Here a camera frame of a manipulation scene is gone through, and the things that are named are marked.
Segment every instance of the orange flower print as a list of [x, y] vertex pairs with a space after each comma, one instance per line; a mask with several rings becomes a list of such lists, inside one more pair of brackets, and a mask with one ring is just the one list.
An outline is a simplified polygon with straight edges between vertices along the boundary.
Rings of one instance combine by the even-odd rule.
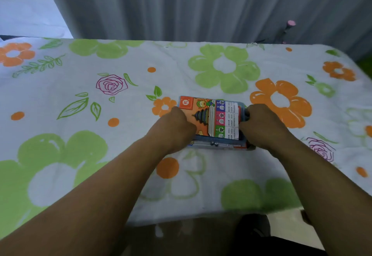
[[23, 63], [25, 59], [31, 59], [35, 52], [29, 50], [31, 45], [23, 42], [21, 44], [11, 42], [5, 47], [0, 47], [0, 63], [6, 67], [13, 67]]
[[[287, 128], [302, 128], [305, 126], [306, 123], [303, 117], [309, 117], [312, 108], [306, 99], [296, 96], [298, 94], [298, 89], [294, 85], [287, 81], [277, 81], [276, 84], [274, 84], [272, 80], [267, 78], [257, 81], [256, 87], [260, 91], [251, 94], [250, 100], [253, 104], [266, 104], [278, 115]], [[271, 96], [275, 93], [285, 96], [289, 101], [289, 106], [276, 106], [271, 99]]]
[[324, 62], [323, 70], [329, 73], [329, 76], [332, 78], [344, 79], [351, 82], [356, 80], [354, 71], [343, 67], [343, 65], [337, 61]]
[[154, 115], [159, 115], [160, 117], [170, 112], [170, 110], [177, 105], [177, 102], [169, 97], [165, 97], [163, 99], [156, 99], [154, 101], [154, 106], [152, 108], [152, 112]]

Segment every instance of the pink rose print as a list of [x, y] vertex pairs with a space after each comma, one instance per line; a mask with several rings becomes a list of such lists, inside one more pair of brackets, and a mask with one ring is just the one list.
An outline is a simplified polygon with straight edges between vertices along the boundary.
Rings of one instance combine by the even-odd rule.
[[115, 95], [122, 90], [128, 89], [127, 82], [117, 75], [109, 75], [98, 80], [96, 88], [104, 94]]
[[321, 157], [323, 157], [328, 162], [333, 161], [334, 157], [334, 149], [332, 146], [330, 146], [328, 143], [318, 140], [316, 138], [307, 138], [309, 147], [314, 150], [316, 153], [318, 153]]

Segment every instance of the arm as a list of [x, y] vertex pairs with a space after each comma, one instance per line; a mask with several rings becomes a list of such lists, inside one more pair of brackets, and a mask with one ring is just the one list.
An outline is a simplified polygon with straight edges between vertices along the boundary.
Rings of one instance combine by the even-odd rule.
[[239, 128], [282, 163], [327, 253], [371, 255], [372, 197], [296, 139], [266, 105], [247, 111], [250, 119]]
[[1, 255], [108, 255], [165, 155], [195, 135], [179, 108], [70, 193], [0, 241]]

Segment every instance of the tablecloth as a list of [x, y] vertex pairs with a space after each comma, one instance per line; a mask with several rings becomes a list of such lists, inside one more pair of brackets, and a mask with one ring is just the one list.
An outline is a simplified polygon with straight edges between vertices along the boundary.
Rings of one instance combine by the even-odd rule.
[[[1, 46], [1, 237], [144, 136], [181, 95], [267, 104], [372, 193], [372, 82], [332, 47], [46, 38]], [[266, 150], [185, 148], [157, 166], [129, 223], [300, 205]]]

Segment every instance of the cartoon character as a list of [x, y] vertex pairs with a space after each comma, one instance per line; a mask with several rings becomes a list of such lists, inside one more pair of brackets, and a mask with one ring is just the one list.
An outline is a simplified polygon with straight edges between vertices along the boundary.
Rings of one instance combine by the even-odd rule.
[[197, 107], [204, 108], [206, 106], [215, 106], [213, 101], [210, 99], [209, 101], [206, 101], [206, 99], [202, 99], [196, 102]]

